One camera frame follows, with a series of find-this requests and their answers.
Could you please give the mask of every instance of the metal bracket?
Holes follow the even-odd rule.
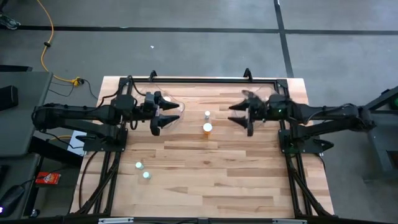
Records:
[[[286,79],[277,79],[276,82],[283,88],[288,88],[287,80]]]
[[[250,69],[246,68],[243,74],[243,78],[249,78],[250,82],[253,82],[253,76],[251,75]]]
[[[155,70],[151,71],[150,75],[149,75],[149,81],[153,82],[154,81],[154,77],[156,77],[156,76],[157,76],[156,71]]]
[[[131,218],[100,218],[98,224],[123,224],[133,223],[134,217]]]
[[[313,136],[306,140],[292,141],[290,130],[279,130],[279,146],[284,154],[312,153],[319,154],[334,146],[333,143],[320,139],[319,136]]]
[[[307,224],[306,220],[293,220],[293,219],[284,219],[278,218],[272,220],[273,224]]]
[[[123,152],[124,147],[126,146],[127,143],[127,133],[128,130],[119,130],[119,142],[115,144],[115,142],[103,142],[103,139],[87,139],[89,136],[82,136],[85,138],[84,143],[85,145],[83,146],[84,151],[98,151],[98,152]]]

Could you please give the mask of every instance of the power cord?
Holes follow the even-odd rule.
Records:
[[[94,98],[96,98],[96,99],[98,100],[98,97],[96,97],[96,96],[94,95],[93,91],[91,90],[91,83],[90,83],[87,79],[79,78],[78,81],[79,81],[81,84],[84,84],[85,82],[87,82],[87,84],[88,84],[88,89],[90,90],[91,95],[92,95]]]
[[[60,96],[68,97],[68,96],[70,96],[70,95],[72,94],[74,87],[75,87],[75,85],[72,85],[72,89],[69,91],[69,94],[68,94],[68,95],[64,95],[64,94],[61,94],[61,93],[57,93],[56,91],[50,90],[50,89],[49,89],[49,91],[52,92],[52,93],[55,93],[55,94],[57,94],[57,95],[60,95]]]
[[[78,79],[75,80],[74,82],[78,82],[79,84],[84,84],[85,82],[87,82],[87,83],[88,83],[88,89],[89,89],[91,95],[92,95],[96,100],[98,100],[98,97],[95,96],[95,94],[93,93],[93,90],[91,89],[91,83],[90,83],[87,79],[78,78]],[[60,86],[72,86],[72,89],[69,91],[69,94],[68,94],[68,95],[64,95],[64,94],[61,94],[61,93],[58,93],[58,92],[56,92],[56,91],[53,91],[53,90],[50,90],[50,89],[49,89],[49,91],[51,91],[51,92],[53,92],[53,93],[55,93],[55,94],[57,94],[57,95],[64,96],[64,97],[70,96],[70,95],[72,94],[73,90],[74,90],[74,87],[76,86],[76,85],[64,85],[64,84],[55,83],[55,82],[51,82],[51,83],[52,83],[52,84],[56,84],[56,85],[60,85]]]
[[[51,47],[51,41],[52,41],[52,38],[54,37],[54,25],[53,25],[53,23],[52,23],[51,16],[50,16],[49,12],[47,12],[47,10],[46,10],[45,7],[43,6],[43,4],[40,2],[40,0],[37,0],[37,3],[42,7],[42,9],[43,9],[44,12],[46,13],[46,15],[47,15],[47,17],[48,17],[48,19],[49,19],[49,21],[50,21],[50,24],[51,24],[51,36],[50,36],[50,38],[49,38],[48,41],[44,42],[44,49],[43,49],[43,52],[42,52],[42,56],[40,57],[40,61],[42,62],[42,66],[43,66],[44,70],[45,70],[46,72],[48,72],[49,70],[47,69],[47,67],[46,67],[45,64],[44,64],[44,55],[45,55],[47,49],[48,49],[49,47]],[[72,83],[72,84],[75,85],[75,86],[78,86],[78,85],[79,85],[79,83],[76,82],[76,81],[79,79],[79,77],[76,77],[76,78],[73,79],[73,80],[68,80],[68,79],[60,78],[60,77],[54,75],[54,78],[56,78],[57,80],[61,80],[61,81],[63,81],[63,82]]]
[[[59,138],[59,139],[61,139],[61,138],[70,139],[70,138],[72,138],[72,136],[57,136],[56,138],[52,138],[52,139],[50,139],[50,140],[56,140],[57,138]]]
[[[56,136],[56,135],[54,135],[54,134],[46,133],[46,132],[44,132],[43,130],[40,130],[39,132],[40,132],[40,133],[43,133],[43,134],[48,134],[48,135],[50,135],[50,136],[53,136],[54,139],[56,139],[56,140],[58,140],[58,141],[60,141],[60,142],[62,142],[62,143],[67,144],[67,145],[70,146],[72,149],[79,149],[79,148],[82,148],[82,147],[83,147],[83,146],[73,147],[71,144],[67,143],[67,142],[64,141],[64,140],[61,140],[58,136]]]
[[[137,91],[137,93],[140,94],[141,96],[145,96],[145,94],[142,94],[140,91],[138,91],[138,89],[136,87],[136,83],[134,82],[134,79],[132,78],[132,76],[130,76],[130,79],[131,79],[132,85],[134,86],[134,89]]]

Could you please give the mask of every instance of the yellow plug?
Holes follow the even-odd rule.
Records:
[[[71,80],[71,82],[73,83],[74,86],[80,85],[79,79],[80,79],[80,77],[76,77],[74,80]]]

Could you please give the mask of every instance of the white cap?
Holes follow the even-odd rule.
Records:
[[[144,173],[142,174],[142,176],[143,176],[145,179],[150,179],[150,173],[149,173],[149,172],[144,172]]]
[[[142,165],[141,162],[136,162],[136,167],[137,167],[138,169],[143,169],[143,168],[144,168],[144,165]]]
[[[204,131],[211,131],[212,129],[213,129],[213,126],[210,123],[206,123],[203,125]]]

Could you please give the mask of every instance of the black cable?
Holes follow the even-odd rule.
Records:
[[[92,112],[92,111],[98,110],[102,106],[102,104],[104,104],[104,100],[106,98],[110,98],[110,97],[116,96],[118,94],[118,92],[123,89],[123,87],[125,85],[126,85],[126,83],[122,83],[121,85],[119,85],[118,90],[116,90],[116,92],[114,92],[112,95],[103,96],[102,99],[101,99],[101,103],[95,109],[92,109],[91,111],[86,111],[86,112],[88,113],[88,112]]]
[[[80,184],[79,184],[79,209],[81,209],[81,188],[83,185],[83,179],[85,178],[85,174],[88,168],[88,164],[90,164],[91,160],[93,160],[94,156],[97,154],[98,151],[94,152],[90,158],[88,158],[85,168],[83,169],[83,173],[81,174]]]
[[[55,93],[55,94],[57,94],[57,95],[60,95],[60,96],[68,97],[68,96],[70,96],[70,95],[72,94],[74,87],[75,87],[75,86],[72,85],[72,89],[70,90],[70,92],[69,92],[68,95],[64,95],[64,94],[61,94],[61,93],[57,93],[56,91],[50,90],[50,89],[49,89],[49,91],[50,91],[50,92],[53,92],[53,93]]]
[[[132,125],[132,122],[133,122],[133,120],[131,119],[131,120],[130,120],[130,128],[131,128],[132,130],[137,129],[138,121],[136,121],[136,122],[134,123],[134,126]]]
[[[43,134],[48,134],[48,135],[53,136],[53,137],[56,138],[58,141],[60,141],[60,142],[62,142],[62,143],[65,143],[65,144],[69,145],[72,149],[83,148],[83,146],[73,147],[71,144],[67,143],[66,141],[61,140],[60,138],[58,138],[58,137],[57,137],[56,135],[54,135],[54,134],[46,133],[46,132],[44,132],[43,130],[39,130],[39,132],[41,132],[41,133],[43,133]]]
[[[318,156],[318,157],[319,157],[319,159],[321,159],[321,161],[322,161],[322,164],[323,164],[323,169],[324,169],[324,170],[326,170],[325,161],[322,159],[322,156],[321,156],[321,155],[319,155],[318,153],[315,153],[315,155],[316,155],[316,156]]]
[[[92,95],[94,98],[96,98],[96,99],[98,100],[98,97],[96,97],[96,96],[94,95],[93,91],[91,90],[91,84],[90,84],[90,82],[89,82],[87,79],[84,79],[84,78],[81,78],[81,80],[84,80],[85,82],[88,83],[88,89],[90,90],[91,95]]]
[[[134,89],[137,91],[137,93],[140,94],[141,96],[145,96],[145,94],[142,94],[140,91],[138,91],[138,89],[136,87],[136,83],[134,83],[134,79],[132,78],[132,76],[129,75],[128,78],[131,79],[132,85],[133,85]]]
[[[37,178],[37,179],[44,179],[44,178],[46,178],[48,175],[50,175],[50,174],[52,174],[52,173],[54,173],[54,172],[56,172],[56,171],[64,170],[64,169],[67,169],[67,168],[69,168],[69,167],[66,166],[66,167],[58,168],[58,169],[56,169],[56,170],[53,170],[53,171],[49,172],[49,174],[47,174],[47,175],[45,175],[45,176],[42,176],[42,177],[39,177],[39,178]],[[29,183],[30,181],[37,180],[37,179],[36,179],[36,177],[35,177],[35,178],[33,178],[33,179],[27,180],[27,181],[21,183],[20,186],[22,186],[22,185],[24,185],[24,184],[26,184],[26,183]]]

